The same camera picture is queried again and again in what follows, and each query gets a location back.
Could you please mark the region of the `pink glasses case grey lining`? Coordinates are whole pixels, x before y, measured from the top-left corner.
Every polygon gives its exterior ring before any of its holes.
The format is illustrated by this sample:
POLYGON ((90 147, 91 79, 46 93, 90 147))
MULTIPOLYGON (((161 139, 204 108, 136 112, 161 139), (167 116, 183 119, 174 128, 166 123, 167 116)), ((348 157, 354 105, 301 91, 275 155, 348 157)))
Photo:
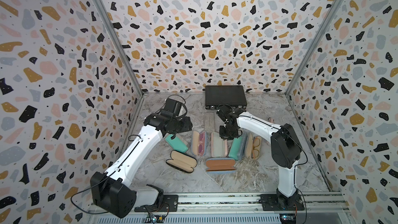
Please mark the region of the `pink glasses case grey lining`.
POLYGON ((228 155, 228 142, 220 137, 218 132, 211 133, 211 157, 223 158, 228 155))

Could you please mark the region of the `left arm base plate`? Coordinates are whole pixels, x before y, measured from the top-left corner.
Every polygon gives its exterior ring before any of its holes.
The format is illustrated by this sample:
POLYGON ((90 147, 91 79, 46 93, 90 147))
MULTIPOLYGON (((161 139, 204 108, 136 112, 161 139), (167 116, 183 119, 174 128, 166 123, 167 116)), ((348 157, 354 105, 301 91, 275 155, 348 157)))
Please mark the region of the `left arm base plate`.
POLYGON ((143 206, 143 211, 153 212, 177 212, 178 209, 178 195, 163 195, 155 201, 153 205, 143 206))

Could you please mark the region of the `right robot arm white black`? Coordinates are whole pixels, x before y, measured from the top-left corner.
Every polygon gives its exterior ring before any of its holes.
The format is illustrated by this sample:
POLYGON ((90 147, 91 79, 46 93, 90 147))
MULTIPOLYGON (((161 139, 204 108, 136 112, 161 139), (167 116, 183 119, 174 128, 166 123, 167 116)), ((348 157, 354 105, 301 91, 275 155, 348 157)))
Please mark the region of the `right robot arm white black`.
POLYGON ((217 115, 224 122, 220 126, 222 138, 236 138, 239 130, 245 129, 270 143, 272 159, 278 165, 279 174, 276 203, 283 210, 302 210, 304 200, 296 187, 296 167, 303 148, 294 128, 289 124, 279 125, 259 119, 241 108, 233 109, 226 105, 219 107, 217 115))

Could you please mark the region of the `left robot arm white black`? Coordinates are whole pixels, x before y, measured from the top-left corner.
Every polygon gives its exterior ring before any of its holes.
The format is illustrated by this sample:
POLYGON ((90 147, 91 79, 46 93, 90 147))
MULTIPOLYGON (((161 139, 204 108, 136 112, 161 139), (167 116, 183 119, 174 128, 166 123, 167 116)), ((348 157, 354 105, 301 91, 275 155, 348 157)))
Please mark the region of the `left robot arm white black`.
POLYGON ((151 150, 166 134, 188 132, 192 127, 190 117, 149 115, 139 134, 120 158, 104 173, 96 172, 91 177, 93 203, 119 218, 124 218, 137 207, 161 208, 164 202, 163 189, 154 185, 130 189, 130 185, 151 150))

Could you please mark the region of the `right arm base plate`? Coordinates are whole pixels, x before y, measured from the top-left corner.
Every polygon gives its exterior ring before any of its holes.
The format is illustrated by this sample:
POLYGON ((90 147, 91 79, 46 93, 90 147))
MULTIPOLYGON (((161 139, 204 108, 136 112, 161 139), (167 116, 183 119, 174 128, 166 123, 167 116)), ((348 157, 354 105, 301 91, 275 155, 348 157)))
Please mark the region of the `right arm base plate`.
POLYGON ((261 194, 259 203, 263 211, 304 211, 304 201, 296 192, 291 197, 283 194, 261 194))

